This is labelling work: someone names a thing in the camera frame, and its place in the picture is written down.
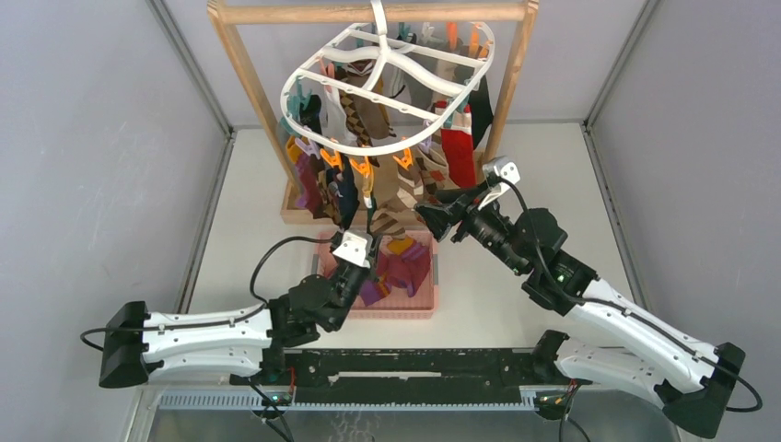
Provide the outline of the maroon yellow purple sock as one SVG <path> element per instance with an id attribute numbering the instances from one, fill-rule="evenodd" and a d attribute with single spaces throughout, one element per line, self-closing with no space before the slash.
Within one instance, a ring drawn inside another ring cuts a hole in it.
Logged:
<path id="1" fill-rule="evenodd" d="M 360 297 L 366 307 L 372 306 L 391 294 L 392 286 L 384 279 L 365 281 L 361 286 Z"/>

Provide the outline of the maroon purple striped sock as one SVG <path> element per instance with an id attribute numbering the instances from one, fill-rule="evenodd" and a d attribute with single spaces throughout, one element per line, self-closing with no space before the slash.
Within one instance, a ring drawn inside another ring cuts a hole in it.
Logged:
<path id="1" fill-rule="evenodd" d="M 411 238 L 392 239 L 387 254 L 378 261 L 378 281 L 375 289 L 379 298 L 388 297 L 394 288 L 414 297 L 430 271 L 430 249 Z"/>

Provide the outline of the pink perforated plastic basket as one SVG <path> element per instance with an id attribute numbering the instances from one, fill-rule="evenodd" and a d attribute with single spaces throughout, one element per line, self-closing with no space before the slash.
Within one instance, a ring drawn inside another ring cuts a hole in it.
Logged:
<path id="1" fill-rule="evenodd" d="M 438 305 L 437 242 L 424 230 L 408 230 L 411 237 L 430 249 L 431 266 L 422 286 L 414 297 L 394 288 L 390 295 L 380 302 L 366 307 L 359 296 L 348 314 L 351 319 L 361 320 L 428 320 Z M 380 243 L 379 257 L 387 254 L 387 244 L 392 240 L 384 237 Z"/>

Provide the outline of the navy green sock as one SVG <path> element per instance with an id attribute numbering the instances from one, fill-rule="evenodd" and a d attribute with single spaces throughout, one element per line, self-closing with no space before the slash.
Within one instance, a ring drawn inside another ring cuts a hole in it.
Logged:
<path id="1" fill-rule="evenodd" d="M 358 191 L 355 176 L 349 163 L 349 158 L 341 154 L 342 166 L 335 173 L 337 193 L 337 205 L 341 217 L 340 226 L 348 229 L 356 216 L 359 207 Z"/>

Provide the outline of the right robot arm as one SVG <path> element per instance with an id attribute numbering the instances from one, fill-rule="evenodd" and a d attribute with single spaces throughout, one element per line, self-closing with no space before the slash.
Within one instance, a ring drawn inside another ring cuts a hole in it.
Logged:
<path id="1" fill-rule="evenodd" d="M 598 273 L 566 253 L 567 234 L 542 207 L 502 215 L 487 189 L 449 191 L 442 202 L 420 203 L 415 212 L 436 239 L 474 238 L 513 273 L 539 307 L 616 339 L 620 351 L 582 343 L 562 331 L 546 331 L 532 358 L 542 382 L 561 377 L 601 384 L 657 406 L 680 429 L 712 439 L 741 384 L 744 351 L 713 345 L 675 329 L 621 295 Z"/>

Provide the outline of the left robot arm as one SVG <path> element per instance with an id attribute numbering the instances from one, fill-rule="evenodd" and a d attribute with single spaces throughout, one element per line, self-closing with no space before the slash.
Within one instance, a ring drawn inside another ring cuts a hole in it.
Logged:
<path id="1" fill-rule="evenodd" d="M 333 256 L 330 276 L 309 275 L 250 308 L 173 314 L 151 312 L 144 301 L 126 303 L 93 330 L 103 336 L 99 386 L 123 389 L 193 373 L 281 381 L 288 370 L 286 349 L 339 331 L 377 260 L 374 251 L 349 258 L 336 250 Z"/>

